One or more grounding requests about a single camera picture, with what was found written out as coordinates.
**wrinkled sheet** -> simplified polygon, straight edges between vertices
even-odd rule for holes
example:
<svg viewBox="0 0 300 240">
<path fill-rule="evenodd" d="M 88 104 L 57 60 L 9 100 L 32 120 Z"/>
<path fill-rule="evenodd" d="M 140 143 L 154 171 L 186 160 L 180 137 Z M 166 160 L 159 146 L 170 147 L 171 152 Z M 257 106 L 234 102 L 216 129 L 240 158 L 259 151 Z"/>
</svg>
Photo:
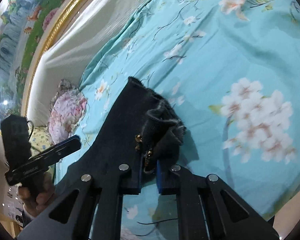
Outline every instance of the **wrinkled sheet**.
<svg viewBox="0 0 300 240">
<path fill-rule="evenodd" d="M 85 69 L 82 149 L 128 76 L 169 100 L 187 127 L 179 163 L 217 174 L 265 219 L 300 190 L 300 7 L 295 0 L 149 0 Z M 124 196 L 122 239 L 178 239 L 175 196 L 155 182 Z"/>
</svg>

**gold frame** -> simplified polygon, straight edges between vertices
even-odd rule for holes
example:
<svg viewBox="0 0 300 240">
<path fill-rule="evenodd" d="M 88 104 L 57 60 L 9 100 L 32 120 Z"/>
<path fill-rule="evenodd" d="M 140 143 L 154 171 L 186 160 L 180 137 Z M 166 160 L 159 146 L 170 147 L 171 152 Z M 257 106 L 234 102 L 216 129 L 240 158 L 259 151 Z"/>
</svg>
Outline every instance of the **gold frame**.
<svg viewBox="0 0 300 240">
<path fill-rule="evenodd" d="M 25 109 L 21 110 L 21 115 L 26 116 L 26 112 L 28 110 L 29 106 L 29 97 L 30 97 L 30 91 L 32 88 L 33 78 L 36 73 L 39 61 L 42 57 L 42 55 L 53 45 L 56 36 L 59 34 L 60 30 L 62 29 L 64 23 L 68 20 L 68 17 L 71 15 L 72 11 L 79 6 L 81 0 L 71 0 L 63 9 L 63 11 L 60 13 L 58 19 L 55 22 L 54 27 L 51 29 L 50 33 L 48 34 L 47 39 L 44 41 L 44 44 L 41 48 L 41 51 L 39 52 L 39 56 L 36 59 L 33 74 L 31 76 L 30 84 L 25 88 L 25 91 L 23 93 L 23 99 L 22 101 L 26 100 L 26 106 Z"/>
</svg>

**painting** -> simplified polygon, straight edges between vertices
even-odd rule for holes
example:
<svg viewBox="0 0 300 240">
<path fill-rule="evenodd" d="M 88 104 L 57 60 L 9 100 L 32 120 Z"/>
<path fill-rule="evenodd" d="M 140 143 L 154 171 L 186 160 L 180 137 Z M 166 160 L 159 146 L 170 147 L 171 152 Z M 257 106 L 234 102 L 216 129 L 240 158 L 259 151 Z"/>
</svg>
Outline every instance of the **painting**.
<svg viewBox="0 0 300 240">
<path fill-rule="evenodd" d="M 26 77 L 38 43 L 65 0 L 0 3 L 0 122 L 20 115 Z"/>
</svg>

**human hand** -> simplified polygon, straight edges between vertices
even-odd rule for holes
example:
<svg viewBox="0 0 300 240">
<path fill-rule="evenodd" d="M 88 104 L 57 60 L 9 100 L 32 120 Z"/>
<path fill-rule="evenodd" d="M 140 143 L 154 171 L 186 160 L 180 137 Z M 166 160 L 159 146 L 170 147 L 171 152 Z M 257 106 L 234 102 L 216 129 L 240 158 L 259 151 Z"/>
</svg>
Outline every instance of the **human hand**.
<svg viewBox="0 0 300 240">
<path fill-rule="evenodd" d="M 24 203 L 24 209 L 33 217 L 37 217 L 56 198 L 55 187 L 50 173 L 45 172 L 44 174 L 43 188 L 44 192 L 39 193 L 36 199 L 31 196 L 27 187 L 18 188 L 18 194 Z"/>
</svg>

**pillow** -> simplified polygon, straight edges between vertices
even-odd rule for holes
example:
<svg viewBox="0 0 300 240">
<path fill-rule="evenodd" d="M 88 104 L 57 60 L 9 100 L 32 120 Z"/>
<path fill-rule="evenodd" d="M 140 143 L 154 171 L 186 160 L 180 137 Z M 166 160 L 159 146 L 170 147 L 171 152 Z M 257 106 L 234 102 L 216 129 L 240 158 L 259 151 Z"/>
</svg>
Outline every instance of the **pillow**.
<svg viewBox="0 0 300 240">
<path fill-rule="evenodd" d="M 31 155 L 34 157 L 44 150 L 50 148 L 53 144 L 49 142 L 49 134 L 46 127 L 34 127 L 33 133 L 30 137 L 31 143 Z M 54 175 L 55 164 L 49 167 L 48 172 L 51 174 L 52 178 Z"/>
<path fill-rule="evenodd" d="M 67 80 L 62 80 L 57 94 L 50 103 L 50 119 L 47 125 L 54 144 L 68 139 L 84 116 L 87 100 Z"/>
</svg>

